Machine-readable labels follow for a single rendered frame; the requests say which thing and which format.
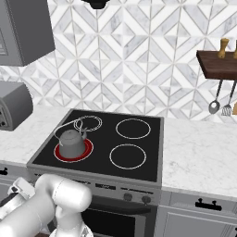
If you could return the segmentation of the black range hood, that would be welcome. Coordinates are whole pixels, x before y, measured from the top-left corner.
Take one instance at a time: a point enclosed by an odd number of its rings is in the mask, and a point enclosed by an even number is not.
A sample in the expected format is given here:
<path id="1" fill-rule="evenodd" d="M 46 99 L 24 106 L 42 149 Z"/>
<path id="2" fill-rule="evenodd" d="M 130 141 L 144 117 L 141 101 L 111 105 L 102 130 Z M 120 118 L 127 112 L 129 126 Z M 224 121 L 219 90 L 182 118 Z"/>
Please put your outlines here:
<path id="1" fill-rule="evenodd" d="M 103 9 L 106 7 L 106 3 L 110 0 L 82 0 L 85 3 L 88 3 L 92 9 Z"/>

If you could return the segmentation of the grey cupboard door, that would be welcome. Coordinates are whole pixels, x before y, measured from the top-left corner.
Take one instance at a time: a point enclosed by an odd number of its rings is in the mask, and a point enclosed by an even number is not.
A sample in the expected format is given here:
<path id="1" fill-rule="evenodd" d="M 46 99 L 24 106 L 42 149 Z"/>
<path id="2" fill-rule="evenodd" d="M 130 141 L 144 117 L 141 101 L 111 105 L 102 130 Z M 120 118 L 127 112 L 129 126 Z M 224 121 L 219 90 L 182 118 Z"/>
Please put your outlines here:
<path id="1" fill-rule="evenodd" d="M 237 218 L 160 206 L 155 237 L 237 237 Z"/>

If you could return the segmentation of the grey wall cupboard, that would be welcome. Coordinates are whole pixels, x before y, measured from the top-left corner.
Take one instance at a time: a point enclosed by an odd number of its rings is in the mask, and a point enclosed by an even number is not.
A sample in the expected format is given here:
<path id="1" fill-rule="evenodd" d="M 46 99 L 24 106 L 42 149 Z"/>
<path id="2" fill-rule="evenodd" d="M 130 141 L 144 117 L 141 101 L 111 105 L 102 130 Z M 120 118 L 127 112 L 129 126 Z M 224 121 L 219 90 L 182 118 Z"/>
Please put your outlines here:
<path id="1" fill-rule="evenodd" d="M 47 0 L 0 0 L 0 66 L 27 66 L 55 49 Z"/>

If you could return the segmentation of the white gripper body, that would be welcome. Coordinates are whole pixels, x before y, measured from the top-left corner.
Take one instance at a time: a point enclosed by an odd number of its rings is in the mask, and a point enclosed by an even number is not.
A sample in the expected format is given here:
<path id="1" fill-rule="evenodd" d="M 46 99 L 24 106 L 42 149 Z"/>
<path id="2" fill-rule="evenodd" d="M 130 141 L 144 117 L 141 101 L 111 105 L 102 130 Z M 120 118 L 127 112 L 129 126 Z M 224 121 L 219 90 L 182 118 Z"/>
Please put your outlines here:
<path id="1" fill-rule="evenodd" d="M 19 193 L 24 199 L 28 200 L 35 195 L 35 189 L 29 182 L 19 177 L 9 187 L 7 193 Z"/>

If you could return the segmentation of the hanging metal spatula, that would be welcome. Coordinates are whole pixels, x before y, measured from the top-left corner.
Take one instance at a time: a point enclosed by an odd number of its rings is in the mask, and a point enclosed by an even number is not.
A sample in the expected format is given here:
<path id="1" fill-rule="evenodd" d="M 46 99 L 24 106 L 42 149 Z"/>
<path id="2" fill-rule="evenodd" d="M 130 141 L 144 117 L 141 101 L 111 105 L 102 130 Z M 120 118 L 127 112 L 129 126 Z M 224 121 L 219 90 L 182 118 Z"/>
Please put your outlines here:
<path id="1" fill-rule="evenodd" d="M 232 85 L 232 88 L 231 88 L 231 94 L 230 94 L 230 98 L 229 100 L 232 99 L 232 96 L 233 96 L 233 93 L 234 93 L 234 90 L 235 90 L 235 87 L 237 85 L 237 81 L 235 81 Z M 229 101 L 227 105 L 225 105 L 223 108 L 222 108 L 222 112 L 221 112 L 221 115 L 222 116 L 230 116 L 231 115 L 231 102 Z"/>

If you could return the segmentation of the hanging metal ladle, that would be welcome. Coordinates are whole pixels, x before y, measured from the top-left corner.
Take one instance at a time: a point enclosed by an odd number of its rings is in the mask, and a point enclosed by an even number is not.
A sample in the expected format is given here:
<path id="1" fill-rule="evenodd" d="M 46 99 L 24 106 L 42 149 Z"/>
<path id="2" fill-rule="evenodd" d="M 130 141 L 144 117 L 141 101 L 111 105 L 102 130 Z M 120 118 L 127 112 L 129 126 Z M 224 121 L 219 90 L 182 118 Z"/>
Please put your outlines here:
<path id="1" fill-rule="evenodd" d="M 219 110 L 220 103 L 218 101 L 218 96 L 219 96 L 219 93 L 220 93 L 220 89 L 221 89 L 222 83 L 223 83 L 223 80 L 220 80 L 219 84 L 218 84 L 218 90 L 217 90 L 217 93 L 216 93 L 216 98 L 208 106 L 208 111 L 209 111 L 210 114 L 215 114 Z"/>

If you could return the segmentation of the grey drawer front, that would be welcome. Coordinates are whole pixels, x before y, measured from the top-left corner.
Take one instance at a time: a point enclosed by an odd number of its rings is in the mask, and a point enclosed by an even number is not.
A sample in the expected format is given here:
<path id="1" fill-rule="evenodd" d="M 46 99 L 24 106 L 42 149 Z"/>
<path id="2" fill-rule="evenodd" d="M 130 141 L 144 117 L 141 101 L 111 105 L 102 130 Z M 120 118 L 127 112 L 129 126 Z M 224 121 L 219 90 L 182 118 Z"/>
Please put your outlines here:
<path id="1" fill-rule="evenodd" d="M 22 177 L 26 181 L 31 181 L 30 173 L 27 167 L 20 163 L 0 162 L 0 170 L 7 168 L 8 174 L 0 175 L 0 184 L 10 186 L 17 178 Z"/>
<path id="2" fill-rule="evenodd" d="M 195 203 L 198 201 L 199 198 L 202 198 L 204 203 L 211 203 L 212 201 L 216 200 L 217 205 L 222 206 L 222 210 L 217 211 L 196 207 Z M 193 195 L 187 193 L 171 193 L 169 205 L 173 207 L 181 207 L 184 209 L 203 211 L 206 213 L 214 212 L 220 215 L 237 216 L 237 202 L 221 200 L 214 197 L 205 197 L 202 195 Z"/>

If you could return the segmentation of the dark wooden wall shelf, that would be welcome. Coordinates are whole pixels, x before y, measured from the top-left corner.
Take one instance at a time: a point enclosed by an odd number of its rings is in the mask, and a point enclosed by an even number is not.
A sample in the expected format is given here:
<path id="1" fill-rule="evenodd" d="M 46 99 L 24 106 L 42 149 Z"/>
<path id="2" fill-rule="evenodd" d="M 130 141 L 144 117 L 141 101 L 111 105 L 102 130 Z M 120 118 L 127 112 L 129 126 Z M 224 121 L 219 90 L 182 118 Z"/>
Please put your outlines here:
<path id="1" fill-rule="evenodd" d="M 224 58 L 219 58 L 218 51 L 198 50 L 196 57 L 206 79 L 237 81 L 237 58 L 233 57 L 233 52 L 226 52 Z"/>

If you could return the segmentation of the dark oven door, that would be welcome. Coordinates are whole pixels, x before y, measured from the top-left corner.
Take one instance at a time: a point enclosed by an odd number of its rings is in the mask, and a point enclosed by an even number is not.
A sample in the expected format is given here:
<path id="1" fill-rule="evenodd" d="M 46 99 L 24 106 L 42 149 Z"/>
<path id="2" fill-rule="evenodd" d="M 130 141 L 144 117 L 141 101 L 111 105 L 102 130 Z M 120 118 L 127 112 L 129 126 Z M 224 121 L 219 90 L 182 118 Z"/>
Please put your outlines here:
<path id="1" fill-rule="evenodd" d="M 81 213 L 94 237 L 154 237 L 157 207 L 142 215 L 122 215 L 88 207 Z"/>

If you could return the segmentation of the grey oven front panel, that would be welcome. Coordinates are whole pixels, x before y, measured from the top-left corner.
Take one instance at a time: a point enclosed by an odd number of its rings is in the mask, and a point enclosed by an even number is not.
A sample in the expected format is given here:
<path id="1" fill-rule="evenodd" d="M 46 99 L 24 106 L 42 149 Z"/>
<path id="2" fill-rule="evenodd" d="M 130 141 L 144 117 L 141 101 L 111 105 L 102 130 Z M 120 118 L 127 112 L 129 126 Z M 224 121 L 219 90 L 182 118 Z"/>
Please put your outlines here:
<path id="1" fill-rule="evenodd" d="M 89 172 L 34 165 L 28 165 L 27 168 L 32 179 L 37 179 L 45 173 L 56 174 L 74 181 L 81 181 L 92 190 L 93 195 L 124 200 L 123 195 L 131 193 L 131 200 L 134 203 L 142 204 L 143 196 L 151 198 L 150 205 L 157 206 L 159 203 L 159 182 L 137 178 L 131 170 L 119 170 L 118 168 L 109 167 L 105 173 L 100 173 L 99 171 Z"/>

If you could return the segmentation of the black glass hob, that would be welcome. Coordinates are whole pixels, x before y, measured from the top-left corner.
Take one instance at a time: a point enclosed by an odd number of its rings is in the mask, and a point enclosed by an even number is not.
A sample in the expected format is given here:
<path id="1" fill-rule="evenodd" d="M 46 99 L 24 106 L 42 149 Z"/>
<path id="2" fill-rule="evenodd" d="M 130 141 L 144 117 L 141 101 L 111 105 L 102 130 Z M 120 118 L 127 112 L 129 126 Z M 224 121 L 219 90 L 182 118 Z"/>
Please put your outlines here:
<path id="1" fill-rule="evenodd" d="M 83 160 L 64 162 L 54 150 L 63 131 L 80 127 L 93 151 Z M 164 120 L 71 109 L 27 163 L 31 172 L 66 173 L 149 185 L 161 183 Z"/>

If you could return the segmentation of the grey toaster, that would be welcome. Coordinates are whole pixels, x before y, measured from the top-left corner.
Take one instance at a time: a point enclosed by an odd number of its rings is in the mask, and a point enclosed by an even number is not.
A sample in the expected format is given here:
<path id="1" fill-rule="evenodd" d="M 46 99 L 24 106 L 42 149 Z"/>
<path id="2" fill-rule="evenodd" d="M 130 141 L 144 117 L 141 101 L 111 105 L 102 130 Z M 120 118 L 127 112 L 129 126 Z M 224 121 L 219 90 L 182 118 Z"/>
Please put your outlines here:
<path id="1" fill-rule="evenodd" d="M 13 131 L 32 111 L 31 94 L 23 82 L 0 81 L 0 131 Z"/>

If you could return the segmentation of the grey kettle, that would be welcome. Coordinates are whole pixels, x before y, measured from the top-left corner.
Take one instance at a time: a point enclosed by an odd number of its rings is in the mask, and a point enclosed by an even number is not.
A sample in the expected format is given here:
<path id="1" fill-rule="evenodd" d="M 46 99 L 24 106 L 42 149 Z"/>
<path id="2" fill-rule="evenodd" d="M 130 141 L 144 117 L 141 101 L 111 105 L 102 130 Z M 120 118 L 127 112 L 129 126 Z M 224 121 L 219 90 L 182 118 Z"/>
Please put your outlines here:
<path id="1" fill-rule="evenodd" d="M 64 131 L 59 140 L 59 154 L 66 159 L 76 158 L 85 151 L 84 140 L 87 138 L 87 129 L 81 131 L 83 122 L 82 119 L 76 119 L 73 122 L 72 130 Z"/>

